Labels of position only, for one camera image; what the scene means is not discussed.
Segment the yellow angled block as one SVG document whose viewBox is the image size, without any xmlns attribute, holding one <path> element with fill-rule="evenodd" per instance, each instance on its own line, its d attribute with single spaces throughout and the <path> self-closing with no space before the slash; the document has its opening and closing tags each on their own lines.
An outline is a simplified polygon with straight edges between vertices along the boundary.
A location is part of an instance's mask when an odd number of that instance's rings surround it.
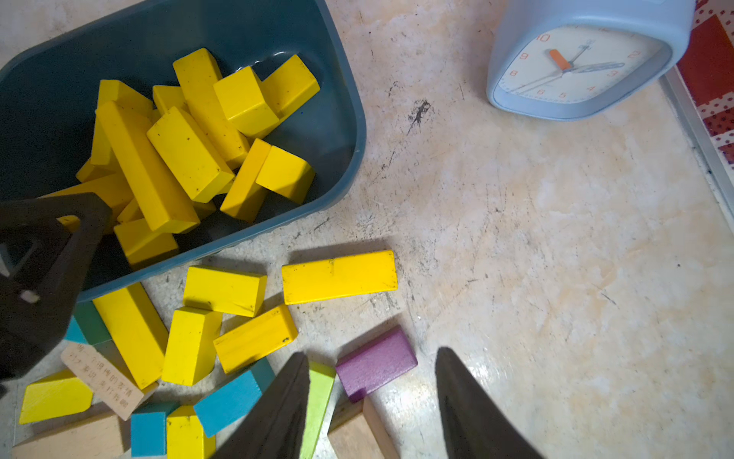
<svg viewBox="0 0 734 459">
<path fill-rule="evenodd" d="M 139 389 L 162 377 L 168 330 L 141 283 L 93 300 Z"/>
</svg>

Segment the yellow rectangular block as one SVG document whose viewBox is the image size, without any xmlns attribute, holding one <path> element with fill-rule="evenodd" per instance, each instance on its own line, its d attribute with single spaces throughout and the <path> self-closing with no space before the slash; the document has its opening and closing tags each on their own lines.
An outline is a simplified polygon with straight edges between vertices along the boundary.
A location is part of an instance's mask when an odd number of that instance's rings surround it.
<svg viewBox="0 0 734 459">
<path fill-rule="evenodd" d="M 302 158 L 272 146 L 256 184 L 302 205 L 315 179 L 315 170 Z"/>
</svg>

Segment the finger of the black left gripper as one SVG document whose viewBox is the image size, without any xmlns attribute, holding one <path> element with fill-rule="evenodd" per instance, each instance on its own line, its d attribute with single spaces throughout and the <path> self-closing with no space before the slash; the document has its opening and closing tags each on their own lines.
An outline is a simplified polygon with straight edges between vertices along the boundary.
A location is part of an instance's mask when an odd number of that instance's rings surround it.
<svg viewBox="0 0 734 459">
<path fill-rule="evenodd" d="M 1 204 L 1 241 L 30 252 L 1 277 L 1 380 L 25 376 L 65 337 L 112 210 L 93 192 Z"/>
</svg>

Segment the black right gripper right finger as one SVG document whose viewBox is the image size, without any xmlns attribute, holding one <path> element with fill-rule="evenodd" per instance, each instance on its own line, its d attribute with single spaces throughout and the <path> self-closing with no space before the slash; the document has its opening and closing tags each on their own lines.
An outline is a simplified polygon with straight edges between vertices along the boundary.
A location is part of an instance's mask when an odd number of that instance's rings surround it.
<svg viewBox="0 0 734 459">
<path fill-rule="evenodd" d="M 443 438 L 450 458 L 539 458 L 457 354 L 442 347 L 435 366 Z"/>
</svg>

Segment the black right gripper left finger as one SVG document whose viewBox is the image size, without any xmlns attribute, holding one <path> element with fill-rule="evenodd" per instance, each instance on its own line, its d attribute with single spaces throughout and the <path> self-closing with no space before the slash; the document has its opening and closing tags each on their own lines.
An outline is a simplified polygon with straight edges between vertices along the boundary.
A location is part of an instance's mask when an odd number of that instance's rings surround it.
<svg viewBox="0 0 734 459">
<path fill-rule="evenodd" d="M 310 393 L 310 367 L 302 352 L 291 355 L 265 394 L 216 458 L 297 458 Z"/>
</svg>

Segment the large yellow block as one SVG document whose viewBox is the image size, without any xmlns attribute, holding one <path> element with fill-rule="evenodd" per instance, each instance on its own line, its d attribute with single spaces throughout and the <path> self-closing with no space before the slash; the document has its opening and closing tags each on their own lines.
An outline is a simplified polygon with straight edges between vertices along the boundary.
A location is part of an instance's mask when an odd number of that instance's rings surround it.
<svg viewBox="0 0 734 459">
<path fill-rule="evenodd" d="M 250 143 L 226 118 L 214 91 L 222 79 L 216 59 L 201 48 L 177 59 L 173 68 L 190 114 L 230 169 L 242 166 Z"/>
</svg>

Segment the yellow bar block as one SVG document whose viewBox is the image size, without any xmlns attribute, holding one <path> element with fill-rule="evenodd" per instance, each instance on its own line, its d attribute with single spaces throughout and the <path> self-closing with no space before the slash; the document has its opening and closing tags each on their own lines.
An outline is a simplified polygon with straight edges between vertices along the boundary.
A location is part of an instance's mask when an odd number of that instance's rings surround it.
<svg viewBox="0 0 734 459">
<path fill-rule="evenodd" d="M 264 138 L 278 126 L 280 120 L 252 67 L 226 76 L 213 89 L 226 119 L 246 137 Z"/>
</svg>

